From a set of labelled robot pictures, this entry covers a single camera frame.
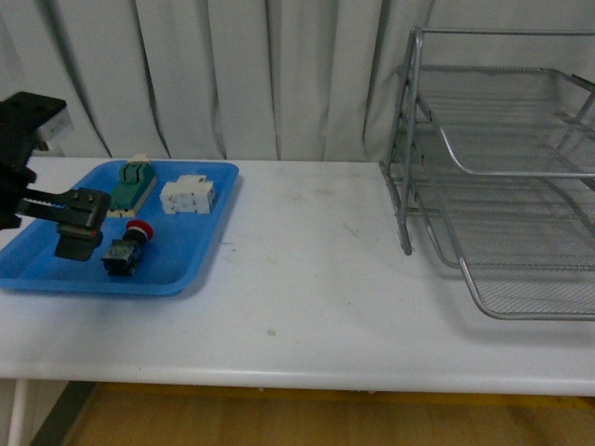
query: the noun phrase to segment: plastic tray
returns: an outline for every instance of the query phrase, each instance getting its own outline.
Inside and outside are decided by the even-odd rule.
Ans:
[[[111,192],[125,161],[102,164],[74,188]],[[158,182],[137,218],[155,232],[143,247],[143,259],[131,277],[110,276],[101,257],[115,238],[121,238],[130,218],[107,217],[103,242],[87,262],[54,256],[56,224],[34,221],[0,252],[0,286],[21,290],[119,295],[173,295],[198,274],[217,228],[239,169],[227,163],[152,162]],[[215,207],[208,215],[166,214],[159,193],[167,181],[180,175],[206,175],[214,182]]]

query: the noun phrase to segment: white connector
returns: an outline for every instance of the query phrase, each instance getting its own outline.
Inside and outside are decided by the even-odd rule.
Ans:
[[[182,175],[176,182],[167,182],[159,198],[166,214],[210,214],[215,204],[215,189],[213,181],[207,181],[205,175]]]

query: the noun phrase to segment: white curtain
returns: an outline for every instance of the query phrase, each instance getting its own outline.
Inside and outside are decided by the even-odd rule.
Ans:
[[[66,155],[376,161],[410,28],[587,29],[592,0],[0,0],[0,94],[64,98]],[[534,44],[436,42],[440,62]],[[586,77],[592,41],[543,51]]]

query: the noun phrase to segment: mesh tray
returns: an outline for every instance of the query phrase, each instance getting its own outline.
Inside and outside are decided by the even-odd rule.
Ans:
[[[595,177],[593,95],[553,70],[426,67],[420,100],[475,175]]]
[[[595,317],[590,180],[476,177],[460,171],[436,135],[419,140],[431,189],[418,193],[436,206],[432,224],[447,228],[479,308],[507,319]]]

